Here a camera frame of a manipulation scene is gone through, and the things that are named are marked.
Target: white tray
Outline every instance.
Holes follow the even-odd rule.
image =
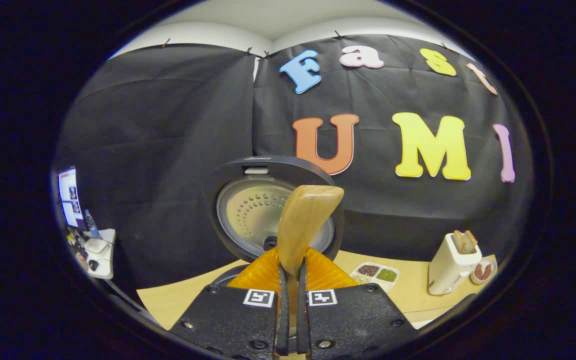
[[[372,266],[378,267],[379,269],[377,270],[377,272],[374,273],[373,276],[364,275],[364,274],[358,272],[359,269],[361,269],[364,265],[372,265]],[[380,278],[377,278],[377,276],[379,276],[379,273],[384,269],[392,271],[395,273],[395,280],[393,282],[381,280]],[[387,293],[387,292],[391,291],[391,289],[397,283],[397,280],[400,279],[400,271],[398,269],[391,268],[390,266],[375,264],[374,262],[362,262],[361,264],[359,264],[359,266],[357,266],[354,269],[354,271],[352,271],[350,273],[350,277],[353,278],[355,281],[357,281],[357,283],[359,283],[360,285],[361,284],[370,284],[370,283],[377,284],[383,289],[384,292]]]

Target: foam letter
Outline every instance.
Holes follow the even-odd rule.
[[[484,75],[484,73],[475,67],[475,65],[468,63],[466,65],[468,67],[468,69],[474,71],[475,75],[477,75],[477,77],[479,78],[480,82],[482,82],[482,84],[486,87],[486,89],[488,89],[488,91],[490,91],[491,93],[493,93],[494,95],[497,95],[497,89],[495,89],[494,87],[492,87],[492,85],[490,84],[490,82],[488,82],[488,79],[486,78],[486,75]]]
[[[339,57],[339,62],[345,66],[358,68],[366,66],[372,69],[384,67],[384,62],[379,59],[379,53],[372,47],[368,46],[348,46],[341,49],[344,55]]]
[[[288,74],[290,79],[292,79],[295,85],[297,85],[297,87],[294,89],[297,94],[301,94],[304,91],[307,91],[322,80],[321,75],[312,75],[310,72],[308,72],[309,70],[320,70],[320,64],[318,64],[317,61],[311,59],[317,55],[317,51],[315,50],[306,50],[296,57],[293,57],[293,59],[283,64],[283,66],[279,68],[280,73]]]
[[[443,75],[457,75],[455,68],[446,61],[446,57],[441,55],[440,52],[430,50],[429,48],[422,48],[419,52],[425,57],[426,64],[428,64],[432,70]]]
[[[401,164],[395,167],[395,173],[405,178],[419,178],[424,168],[418,164],[417,152],[430,176],[435,177],[446,155],[446,166],[441,173],[450,180],[468,180],[471,169],[466,161],[464,145],[464,122],[454,116],[444,116],[439,123],[435,137],[426,123],[414,112],[398,112],[392,121],[401,128],[402,154]]]
[[[316,164],[329,175],[342,173],[353,162],[353,127],[356,123],[359,123],[359,116],[355,114],[338,114],[330,118],[330,124],[336,127],[336,155],[331,159],[322,159],[317,155],[317,129],[322,126],[322,119],[300,118],[292,124],[297,132],[297,157]]]
[[[513,168],[513,151],[510,150],[510,132],[508,128],[500,123],[492,125],[501,143],[501,157],[503,168],[501,169],[501,181],[504,183],[515,182],[515,169]]]

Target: white desk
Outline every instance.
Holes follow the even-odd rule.
[[[91,236],[87,231],[84,232],[84,235]],[[113,278],[113,250],[115,249],[117,233],[114,228],[106,228],[105,230],[99,230],[99,235],[101,235],[102,239],[108,244],[99,253],[94,253],[89,250],[86,251],[88,254],[86,258],[87,263],[90,263],[90,260],[95,260],[99,263],[94,271],[90,268],[90,265],[88,265],[87,274],[93,278],[110,280]]]

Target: wooden paddle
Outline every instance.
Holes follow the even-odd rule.
[[[277,231],[277,251],[279,263],[286,273],[291,327],[297,319],[299,269],[304,255],[343,197],[341,187],[301,185],[290,194],[283,207]]]

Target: monitor screen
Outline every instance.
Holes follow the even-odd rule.
[[[61,207],[66,218],[66,224],[85,230],[86,223],[84,223],[83,210],[80,206],[80,194],[77,191],[75,168],[60,172],[57,178],[59,180],[59,197],[61,198]]]

